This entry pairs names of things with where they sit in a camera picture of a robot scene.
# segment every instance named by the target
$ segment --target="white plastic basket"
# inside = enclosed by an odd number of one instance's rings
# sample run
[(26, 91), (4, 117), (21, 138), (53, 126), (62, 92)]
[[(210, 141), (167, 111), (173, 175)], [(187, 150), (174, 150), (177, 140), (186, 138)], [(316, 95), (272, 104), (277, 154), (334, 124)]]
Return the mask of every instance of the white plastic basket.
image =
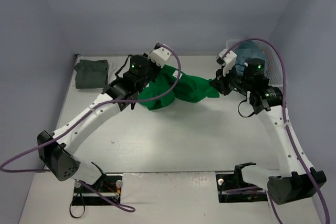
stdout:
[[(226, 48), (229, 48), (238, 41), (240, 41), (240, 39), (228, 39), (225, 42), (225, 46)], [(266, 43), (257, 40), (254, 40), (253, 42), (257, 45), (259, 50), (266, 55), (267, 58), (266, 72), (269, 78), (269, 84), (274, 87), (282, 88), (282, 71), (281, 71), (281, 63), (278, 56), (276, 55), (274, 50)]]

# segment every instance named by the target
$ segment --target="gray wall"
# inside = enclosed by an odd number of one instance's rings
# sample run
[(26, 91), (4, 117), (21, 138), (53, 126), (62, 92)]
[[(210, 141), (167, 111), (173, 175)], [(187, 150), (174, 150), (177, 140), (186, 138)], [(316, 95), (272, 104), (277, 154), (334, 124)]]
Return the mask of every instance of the gray wall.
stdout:
[(47, 0), (76, 53), (214, 53), (229, 38), (268, 38), (289, 0)]
[[(322, 192), (336, 222), (336, 0), (291, 0), (271, 35), (285, 58), (288, 107), (306, 154), (327, 175)], [(318, 197), (314, 199), (324, 217)]]
[[(45, 0), (0, 0), (0, 163), (53, 130), (74, 57)], [(33, 153), (10, 168), (41, 167)], [(33, 174), (0, 173), (0, 223), (18, 223)]]

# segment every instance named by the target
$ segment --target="blue cloth in basket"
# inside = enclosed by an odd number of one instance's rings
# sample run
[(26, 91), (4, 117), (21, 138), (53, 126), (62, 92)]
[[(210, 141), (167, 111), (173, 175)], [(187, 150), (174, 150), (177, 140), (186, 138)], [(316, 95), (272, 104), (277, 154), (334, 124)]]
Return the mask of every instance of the blue cloth in basket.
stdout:
[[(244, 62), (250, 58), (259, 58), (265, 61), (265, 76), (267, 77), (267, 58), (266, 55), (261, 52), (258, 46), (251, 40), (241, 43), (238, 48), (235, 50), (237, 55), (236, 63), (244, 65)], [(237, 73), (243, 75), (244, 67), (237, 65)]]

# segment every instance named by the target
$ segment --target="folded dark green cloth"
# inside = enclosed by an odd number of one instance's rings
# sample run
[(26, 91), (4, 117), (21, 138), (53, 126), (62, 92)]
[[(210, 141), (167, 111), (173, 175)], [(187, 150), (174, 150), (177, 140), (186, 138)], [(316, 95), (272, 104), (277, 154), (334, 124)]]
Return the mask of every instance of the folded dark green cloth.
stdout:
[(107, 84), (108, 69), (107, 60), (80, 60), (75, 65), (76, 89), (103, 88)]
[[(140, 94), (139, 99), (148, 99), (156, 97), (167, 91), (175, 82), (177, 69), (165, 65), (158, 75), (155, 82), (150, 82), (149, 87), (145, 88)], [(182, 72), (179, 82), (173, 89), (173, 92), (165, 95), (159, 100), (144, 102), (142, 105), (149, 110), (157, 110), (170, 105), (174, 102), (175, 97), (186, 102), (199, 102), (202, 99), (218, 98), (219, 93), (216, 89), (209, 85), (210, 80), (206, 80), (197, 76), (188, 76)]]

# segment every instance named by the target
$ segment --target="green cloth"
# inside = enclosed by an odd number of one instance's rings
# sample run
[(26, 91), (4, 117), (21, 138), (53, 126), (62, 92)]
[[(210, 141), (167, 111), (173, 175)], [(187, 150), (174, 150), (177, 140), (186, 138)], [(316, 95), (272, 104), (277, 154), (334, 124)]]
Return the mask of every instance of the green cloth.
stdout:
[(108, 69), (107, 60), (80, 60), (75, 65), (76, 89), (103, 88), (107, 84)]
[[(149, 99), (156, 97), (167, 91), (176, 80), (176, 68), (165, 65), (155, 82), (150, 82), (149, 87), (145, 88), (140, 94), (139, 99)], [(182, 72), (179, 82), (173, 92), (165, 95), (159, 100), (143, 102), (149, 110), (157, 110), (166, 107), (174, 102), (175, 97), (186, 102), (199, 102), (206, 97), (218, 98), (218, 91), (209, 85), (210, 80), (197, 76), (188, 76)]]

